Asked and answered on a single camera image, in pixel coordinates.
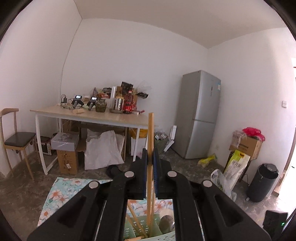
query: table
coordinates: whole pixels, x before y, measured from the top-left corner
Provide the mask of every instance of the table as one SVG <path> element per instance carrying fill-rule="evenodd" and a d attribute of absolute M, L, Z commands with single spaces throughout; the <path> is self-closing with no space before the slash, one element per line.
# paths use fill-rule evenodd
<path fill-rule="evenodd" d="M 41 140 L 40 140 L 40 127 L 39 127 L 39 116 L 47 116 L 52 118 L 58 118 L 59 120 L 59 131 L 62 131 L 62 119 L 73 120 L 73 121 L 83 121 L 88 123 L 104 124 L 111 126 L 120 126 L 128 128 L 137 128 L 137 135 L 135 141 L 135 149 L 133 155 L 133 161 L 136 159 L 136 151 L 138 147 L 139 133 L 140 129 L 148 129 L 148 117 L 144 114 L 134 115 L 134 114 L 114 114 L 110 113 L 109 110 L 105 112 L 96 112 L 93 108 L 91 111 L 84 109 L 83 113 L 73 114 L 73 110 L 63 108 L 59 105 L 50 106 L 42 108 L 39 110 L 30 110 L 35 112 L 35 121 L 36 121 L 36 135 L 39 150 L 42 150 Z M 52 168 L 54 163 L 57 160 L 57 157 L 48 165 L 45 165 L 43 152 L 40 151 L 40 158 L 42 163 L 42 168 L 45 175 L 48 174 L 48 171 Z"/>

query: metal bolt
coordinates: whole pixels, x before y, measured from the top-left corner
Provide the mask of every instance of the metal bolt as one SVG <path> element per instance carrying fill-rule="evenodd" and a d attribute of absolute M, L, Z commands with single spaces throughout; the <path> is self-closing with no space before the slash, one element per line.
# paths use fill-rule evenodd
<path fill-rule="evenodd" d="M 202 184 L 207 188 L 210 188 L 213 185 L 213 183 L 209 180 L 204 180 Z"/>
<path fill-rule="evenodd" d="M 127 172 L 125 172 L 125 174 L 124 174 L 127 178 L 131 178 L 131 177 L 133 177 L 135 174 L 134 174 L 134 172 L 132 172 L 132 171 L 127 171 Z"/>
<path fill-rule="evenodd" d="M 99 183 L 96 182 L 96 181 L 92 181 L 92 182 L 89 183 L 89 187 L 91 189 L 97 188 L 98 186 L 99 186 Z"/>
<path fill-rule="evenodd" d="M 175 171 L 169 171 L 168 172 L 168 176 L 169 177 L 176 177 L 177 176 L 177 173 Z"/>

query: trash can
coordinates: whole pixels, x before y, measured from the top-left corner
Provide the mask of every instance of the trash can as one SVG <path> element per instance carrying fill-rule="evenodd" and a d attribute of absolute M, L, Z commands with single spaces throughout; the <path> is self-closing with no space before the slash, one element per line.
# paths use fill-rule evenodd
<path fill-rule="evenodd" d="M 279 171 L 275 165 L 260 165 L 247 190 L 247 196 L 249 199 L 253 202 L 261 202 L 270 191 L 278 176 Z"/>

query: freezer drawer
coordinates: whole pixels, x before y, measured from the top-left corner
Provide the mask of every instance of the freezer drawer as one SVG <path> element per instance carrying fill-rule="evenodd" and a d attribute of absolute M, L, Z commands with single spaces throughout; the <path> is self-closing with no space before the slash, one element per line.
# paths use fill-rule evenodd
<path fill-rule="evenodd" d="M 215 124 L 195 120 L 185 159 L 206 157 L 210 149 Z"/>

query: black chair seat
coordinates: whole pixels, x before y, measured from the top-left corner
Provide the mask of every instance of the black chair seat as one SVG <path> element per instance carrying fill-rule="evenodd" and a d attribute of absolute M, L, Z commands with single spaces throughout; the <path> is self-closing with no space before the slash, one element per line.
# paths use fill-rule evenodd
<path fill-rule="evenodd" d="M 34 132 L 17 132 L 8 138 L 4 142 L 4 145 L 24 147 L 34 138 L 35 135 L 36 133 Z"/>

